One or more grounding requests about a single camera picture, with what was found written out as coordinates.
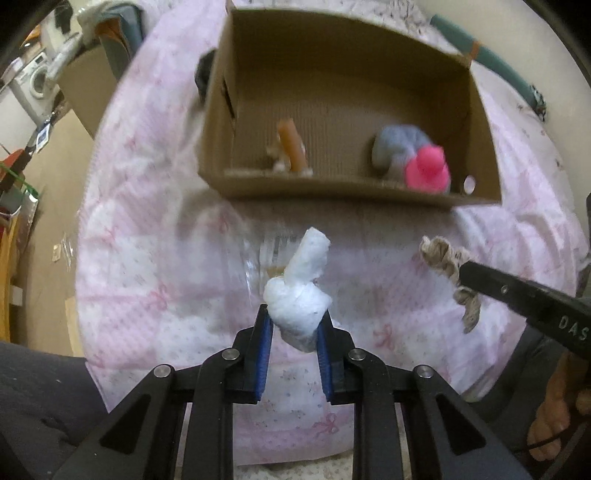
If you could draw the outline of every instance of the pink patterned blanket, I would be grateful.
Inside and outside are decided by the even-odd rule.
[[[401,3],[412,5],[321,5],[450,48]],[[155,365],[199,364],[253,323],[261,298],[245,265],[256,265],[261,234],[277,223],[299,234],[314,226],[332,241],[320,287],[358,346],[398,367],[430,364],[468,399],[484,395],[524,319],[483,299],[480,323],[464,335],[453,287],[421,262],[418,245],[423,235],[442,235],[485,264],[574,293],[587,244],[566,206],[569,193],[556,187],[560,157],[538,119],[503,80],[473,66],[495,141],[502,206],[442,212],[224,201],[197,175],[202,108],[193,81],[224,14],[221,0],[186,0],[165,14],[122,79],[96,138],[76,287],[88,369],[107,407]],[[316,356],[275,338],[262,403],[235,409],[235,460],[343,452],[351,448],[352,427],[351,408],[325,402]]]

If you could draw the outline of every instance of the floor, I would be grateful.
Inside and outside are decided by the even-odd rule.
[[[24,289],[24,305],[14,322],[18,343],[35,350],[79,354],[75,333],[74,272],[77,211],[94,142],[73,111],[56,123],[49,143],[35,154],[24,173],[40,193],[30,240],[21,257],[15,284]],[[54,245],[72,243],[74,259],[68,269],[64,249],[53,259]]]
[[[547,130],[556,143],[575,193],[577,214],[586,226],[584,198],[591,190],[588,152],[591,89],[550,27],[522,0],[416,0],[427,14],[441,13],[495,50],[546,96]],[[75,259],[53,262],[64,235],[75,245],[80,206],[93,140],[69,112],[55,126],[48,145],[27,168],[27,180],[42,198],[16,285],[24,289],[14,335],[30,348],[81,355],[76,333]]]

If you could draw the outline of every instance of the cardboard box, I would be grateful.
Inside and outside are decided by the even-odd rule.
[[[293,117],[312,177],[273,173],[266,147]],[[371,166],[377,132],[414,124],[445,149],[450,194],[407,190]],[[360,20],[234,9],[210,78],[199,174],[229,198],[324,196],[437,206],[496,203],[488,120],[469,62]],[[463,190],[472,176],[475,189]]]

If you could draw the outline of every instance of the pink rubber duck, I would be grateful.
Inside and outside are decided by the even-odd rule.
[[[436,145],[419,148],[404,167],[404,183],[413,190],[447,193],[451,179],[443,148]]]

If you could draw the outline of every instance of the gray pants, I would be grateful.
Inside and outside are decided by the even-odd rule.
[[[0,342],[0,478],[51,478],[105,416],[83,358]]]
[[[507,446],[525,445],[527,430],[563,351],[556,342],[527,328],[493,389],[472,404]],[[0,343],[1,478],[51,478],[105,416],[84,359]],[[527,453],[522,460],[527,462]],[[23,466],[28,476],[19,470]]]

